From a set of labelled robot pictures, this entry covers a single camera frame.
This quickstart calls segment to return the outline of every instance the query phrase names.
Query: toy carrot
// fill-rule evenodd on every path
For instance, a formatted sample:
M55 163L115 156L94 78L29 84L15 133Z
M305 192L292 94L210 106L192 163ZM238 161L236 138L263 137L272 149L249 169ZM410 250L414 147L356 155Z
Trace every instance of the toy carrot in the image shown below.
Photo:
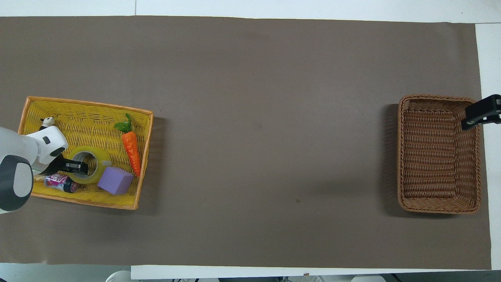
M131 120L130 115L125 113L128 121L118 122L115 124L115 128L123 132L122 142L125 147L127 155L129 155L130 166L134 170L137 176L141 174L141 161L139 159L139 152L137 150L137 137L136 133L131 130Z

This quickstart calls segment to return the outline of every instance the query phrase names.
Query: yellow tape roll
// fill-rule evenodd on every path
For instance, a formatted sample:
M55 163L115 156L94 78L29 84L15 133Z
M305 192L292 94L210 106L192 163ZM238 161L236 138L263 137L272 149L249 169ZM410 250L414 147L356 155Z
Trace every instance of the yellow tape roll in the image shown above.
M91 146L78 147L74 149L68 157L74 161L83 162L85 157L88 156L92 156L96 160L96 169L91 175L86 175L83 173L69 173L68 176L76 183L98 183L106 167L109 167L111 165L111 159L108 152L103 149Z

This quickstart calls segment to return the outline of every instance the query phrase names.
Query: panda figurine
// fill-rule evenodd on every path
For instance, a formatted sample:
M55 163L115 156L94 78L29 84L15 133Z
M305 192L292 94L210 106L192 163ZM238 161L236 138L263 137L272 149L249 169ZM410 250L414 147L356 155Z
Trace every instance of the panda figurine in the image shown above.
M46 118L41 118L40 121L42 121L42 126L40 126L39 130L45 129L49 126L54 125L54 118L53 117L46 117Z

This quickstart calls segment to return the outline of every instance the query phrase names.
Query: basket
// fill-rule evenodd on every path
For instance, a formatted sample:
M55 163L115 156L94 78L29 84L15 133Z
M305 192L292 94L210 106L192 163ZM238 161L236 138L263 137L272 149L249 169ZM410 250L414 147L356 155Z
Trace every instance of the basket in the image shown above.
M40 118L53 116L56 121L54 125L65 135L69 144L63 152L64 157L79 146L97 147L108 152L112 166L134 174L122 144L122 132L113 127L116 122L126 120L125 113L132 117L132 130L136 132L141 156L141 176L134 177L126 194L113 195L97 184L81 184L75 193L65 193L47 188L42 182L35 182L32 195L91 206L137 209L148 163L153 112L104 103L29 96L26 98L18 133L36 132L41 125Z
M479 126L463 131L469 98L408 95L398 107L398 202L408 211L480 207Z

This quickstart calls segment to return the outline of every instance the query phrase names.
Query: purple cube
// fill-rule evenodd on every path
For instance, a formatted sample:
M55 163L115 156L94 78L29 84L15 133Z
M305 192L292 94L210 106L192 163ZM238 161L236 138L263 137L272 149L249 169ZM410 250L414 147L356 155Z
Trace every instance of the purple cube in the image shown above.
M107 167L97 186L113 195L120 195L127 193L133 179L134 176L132 174L121 168Z

